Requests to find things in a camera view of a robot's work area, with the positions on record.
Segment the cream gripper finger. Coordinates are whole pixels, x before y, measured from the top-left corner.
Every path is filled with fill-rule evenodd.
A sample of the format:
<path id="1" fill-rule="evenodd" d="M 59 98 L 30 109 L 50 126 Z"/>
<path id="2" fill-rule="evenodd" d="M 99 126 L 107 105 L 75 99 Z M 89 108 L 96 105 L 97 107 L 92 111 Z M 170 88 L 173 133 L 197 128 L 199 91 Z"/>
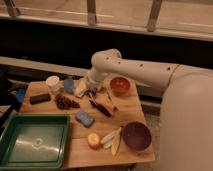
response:
<path id="1" fill-rule="evenodd" d="M 84 79 L 80 79 L 75 87 L 74 95 L 81 98 L 87 90 L 87 86 Z"/>

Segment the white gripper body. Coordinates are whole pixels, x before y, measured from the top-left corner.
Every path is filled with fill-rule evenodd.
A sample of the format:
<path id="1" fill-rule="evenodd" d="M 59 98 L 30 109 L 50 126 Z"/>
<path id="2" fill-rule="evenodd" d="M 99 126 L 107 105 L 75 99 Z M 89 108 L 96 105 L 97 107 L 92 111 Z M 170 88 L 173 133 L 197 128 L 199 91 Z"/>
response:
<path id="1" fill-rule="evenodd" d="M 86 85 L 90 89 L 96 88 L 97 90 L 100 90 L 105 78 L 105 73 L 99 72 L 95 68 L 91 68 L 85 77 Z"/>

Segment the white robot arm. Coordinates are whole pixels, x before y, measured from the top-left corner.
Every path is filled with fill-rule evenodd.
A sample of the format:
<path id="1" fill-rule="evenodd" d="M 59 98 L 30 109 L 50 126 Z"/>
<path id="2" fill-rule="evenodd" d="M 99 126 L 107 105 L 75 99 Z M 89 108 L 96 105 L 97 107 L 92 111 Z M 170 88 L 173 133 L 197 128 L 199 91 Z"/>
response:
<path id="1" fill-rule="evenodd" d="M 159 171 L 213 171 L 213 69 L 124 59 L 97 51 L 83 81 L 98 88 L 110 74 L 160 93 Z"/>

